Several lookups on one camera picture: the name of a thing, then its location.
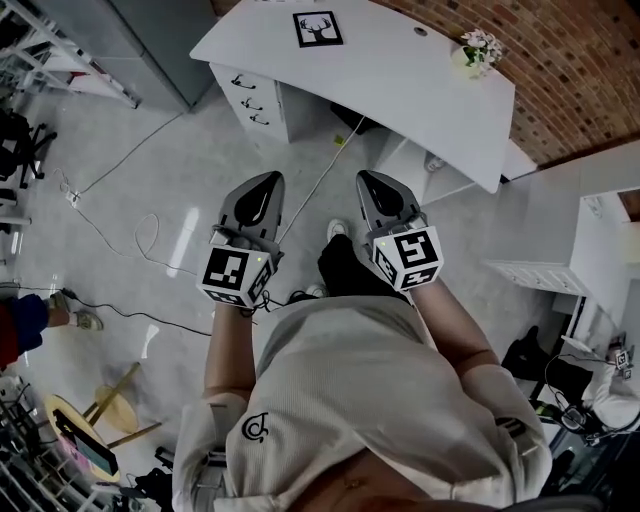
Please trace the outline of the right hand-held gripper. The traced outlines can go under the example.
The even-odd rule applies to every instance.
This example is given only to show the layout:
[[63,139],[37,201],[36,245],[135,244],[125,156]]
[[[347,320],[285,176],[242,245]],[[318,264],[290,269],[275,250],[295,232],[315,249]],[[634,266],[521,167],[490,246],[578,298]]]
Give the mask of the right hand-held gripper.
[[372,263],[396,291],[433,282],[443,264],[436,228],[409,187],[380,172],[362,170],[356,187]]

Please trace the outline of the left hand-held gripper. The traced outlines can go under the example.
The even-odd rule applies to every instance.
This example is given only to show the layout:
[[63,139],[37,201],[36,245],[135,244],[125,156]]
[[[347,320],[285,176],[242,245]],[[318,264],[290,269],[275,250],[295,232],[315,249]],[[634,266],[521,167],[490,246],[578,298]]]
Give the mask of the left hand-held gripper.
[[213,301],[254,308],[283,253],[276,242],[285,195],[278,171],[255,176],[224,199],[197,287]]

